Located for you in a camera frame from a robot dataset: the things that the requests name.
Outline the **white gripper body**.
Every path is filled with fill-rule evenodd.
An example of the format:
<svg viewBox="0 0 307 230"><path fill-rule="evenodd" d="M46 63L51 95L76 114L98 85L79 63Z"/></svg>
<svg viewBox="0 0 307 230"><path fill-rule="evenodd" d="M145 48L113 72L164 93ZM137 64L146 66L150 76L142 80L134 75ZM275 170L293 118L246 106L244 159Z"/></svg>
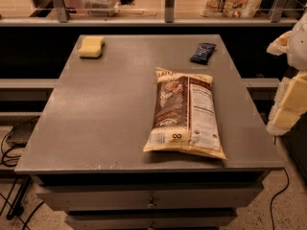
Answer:
<svg viewBox="0 0 307 230"><path fill-rule="evenodd" d="M307 71L307 13L296 22L290 33L287 60L298 71Z"/></svg>

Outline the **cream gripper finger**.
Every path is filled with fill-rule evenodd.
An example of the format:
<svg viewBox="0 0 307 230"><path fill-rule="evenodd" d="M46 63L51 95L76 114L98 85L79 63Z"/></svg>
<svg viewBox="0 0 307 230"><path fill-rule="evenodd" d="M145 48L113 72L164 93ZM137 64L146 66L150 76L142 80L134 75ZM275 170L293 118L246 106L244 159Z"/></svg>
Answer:
<svg viewBox="0 0 307 230"><path fill-rule="evenodd" d="M286 54L288 52L288 41L290 38L290 34L291 31L288 31L278 37L268 46L267 52L275 56Z"/></svg>
<svg viewBox="0 0 307 230"><path fill-rule="evenodd" d="M307 72L299 71L291 79L284 77L278 84L274 105L269 114L268 133L274 136L284 135L306 112Z"/></svg>

